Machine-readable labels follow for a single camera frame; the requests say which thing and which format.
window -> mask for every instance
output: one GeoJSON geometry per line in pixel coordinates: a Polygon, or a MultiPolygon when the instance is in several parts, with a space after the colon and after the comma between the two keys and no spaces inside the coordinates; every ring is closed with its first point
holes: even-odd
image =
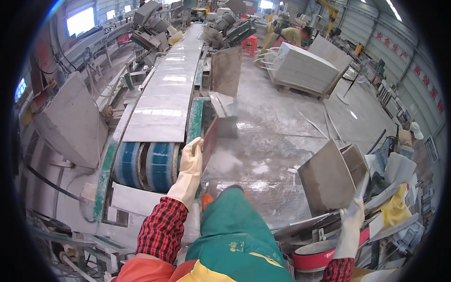
{"type": "Polygon", "coordinates": [[[391,1],[390,1],[390,0],[385,0],[385,1],[387,1],[387,3],[390,5],[391,10],[395,13],[395,17],[396,17],[400,22],[402,22],[402,19],[401,19],[401,17],[399,16],[398,11],[396,11],[396,9],[395,9],[395,7],[393,6],[393,4],[391,3],[391,1]]]}
{"type": "Polygon", "coordinates": [[[93,28],[94,24],[94,8],[88,8],[83,12],[76,14],[67,19],[67,30],[69,31],[69,36],[75,34],[79,35],[82,32],[86,32],[93,28]]]}
{"type": "Polygon", "coordinates": [[[14,95],[14,100],[17,102],[22,96],[23,92],[27,88],[27,84],[25,83],[25,79],[21,79],[19,85],[16,88],[16,93],[14,95]]]}
{"type": "Polygon", "coordinates": [[[436,160],[438,160],[438,153],[431,135],[429,135],[429,137],[426,139],[424,145],[426,147],[426,152],[428,153],[429,161],[432,165],[436,160]]]}
{"type": "Polygon", "coordinates": [[[266,0],[262,0],[260,2],[260,8],[262,9],[272,9],[272,2],[271,1],[266,1],[266,0]]]}
{"type": "Polygon", "coordinates": [[[116,16],[116,12],[114,10],[108,11],[106,13],[106,19],[112,19],[114,18],[114,16],[116,16]]]}

red plaid shirt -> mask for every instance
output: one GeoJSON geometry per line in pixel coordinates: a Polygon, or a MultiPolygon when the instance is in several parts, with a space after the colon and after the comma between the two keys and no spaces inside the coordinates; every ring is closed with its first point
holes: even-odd
{"type": "Polygon", "coordinates": [[[138,235],[136,253],[150,254],[173,264],[180,250],[188,209],[182,202],[163,197],[146,217],[138,235]]]}
{"type": "MultiPolygon", "coordinates": [[[[161,198],[141,226],[136,253],[150,254],[173,264],[181,247],[183,223],[187,215],[188,210],[183,203],[168,197],[161,198]]],[[[148,263],[154,264],[156,261],[149,260],[148,263]]],[[[321,281],[351,281],[353,267],[354,259],[334,259],[324,270],[321,281]]]]}

pipe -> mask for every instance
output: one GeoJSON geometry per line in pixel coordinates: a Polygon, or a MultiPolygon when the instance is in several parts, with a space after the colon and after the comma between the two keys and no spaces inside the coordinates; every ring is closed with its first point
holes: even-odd
{"type": "Polygon", "coordinates": [[[366,153],[366,155],[371,154],[371,151],[377,146],[377,144],[379,143],[379,141],[382,139],[382,137],[384,136],[384,134],[387,132],[387,129],[384,129],[384,131],[382,132],[381,136],[379,136],[379,138],[376,140],[376,142],[374,143],[374,145],[371,147],[371,149],[368,151],[368,153],[366,153]]]}
{"type": "Polygon", "coordinates": [[[75,270],[78,274],[80,274],[87,281],[89,281],[89,282],[97,282],[96,279],[92,278],[87,273],[83,272],[83,270],[81,270],[80,268],[78,268],[78,266],[76,266],[73,262],[71,262],[69,257],[64,252],[60,253],[60,258],[61,258],[62,261],[67,263],[70,267],[72,267],[73,270],[75,270]]]}
{"type": "Polygon", "coordinates": [[[50,180],[48,180],[47,178],[43,177],[39,172],[37,172],[36,170],[34,170],[31,166],[26,165],[26,168],[32,173],[34,174],[37,178],[39,178],[40,180],[44,181],[47,185],[49,185],[50,187],[52,187],[53,189],[56,189],[58,192],[63,193],[66,196],[69,196],[77,201],[82,201],[79,197],[75,196],[74,194],[69,193],[68,191],[58,187],[56,184],[54,184],[53,182],[50,182],[50,180]]]}

white rubber glove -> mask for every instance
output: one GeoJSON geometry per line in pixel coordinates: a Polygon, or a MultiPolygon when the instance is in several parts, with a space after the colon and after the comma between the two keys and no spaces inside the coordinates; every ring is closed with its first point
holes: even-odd
{"type": "Polygon", "coordinates": [[[337,247],[335,248],[333,259],[355,259],[355,255],[357,254],[360,240],[360,228],[364,223],[365,214],[363,202],[357,198],[354,198],[354,201],[359,209],[354,215],[347,218],[344,222],[343,220],[345,218],[347,210],[340,210],[340,216],[342,219],[341,234],[338,240],[337,247]]]}
{"type": "Polygon", "coordinates": [[[177,181],[169,189],[167,196],[182,202],[186,208],[191,208],[200,182],[202,171],[203,139],[197,137],[182,150],[180,173],[177,181]]]}

cable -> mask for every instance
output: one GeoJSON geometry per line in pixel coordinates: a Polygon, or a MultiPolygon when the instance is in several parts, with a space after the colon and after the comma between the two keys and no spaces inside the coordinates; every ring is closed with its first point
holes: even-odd
{"type": "Polygon", "coordinates": [[[34,61],[36,62],[37,68],[38,68],[41,72],[43,72],[43,73],[45,73],[45,74],[52,74],[52,73],[56,72],[56,70],[58,69],[58,65],[57,65],[57,66],[56,66],[56,69],[55,69],[54,71],[52,71],[51,73],[45,72],[45,71],[43,71],[43,70],[41,69],[41,67],[39,66],[39,63],[37,62],[36,57],[33,56],[33,58],[34,58],[34,61]]]}
{"type": "Polygon", "coordinates": [[[64,53],[61,51],[61,55],[63,55],[63,57],[66,59],[66,61],[75,69],[75,71],[77,71],[77,68],[66,58],[66,56],[64,55],[64,53]]]}
{"type": "Polygon", "coordinates": [[[53,182],[50,182],[50,180],[48,180],[47,178],[43,177],[39,172],[37,172],[36,170],[34,170],[31,166],[26,165],[25,166],[32,174],[34,174],[37,178],[39,178],[40,180],[42,180],[43,182],[45,182],[47,185],[49,185],[50,187],[52,187],[53,189],[57,190],[58,192],[63,193],[66,196],[69,196],[77,201],[82,201],[81,198],[75,196],[72,193],[69,193],[68,191],[60,188],[59,186],[57,186],[56,184],[54,184],[53,182]]]}

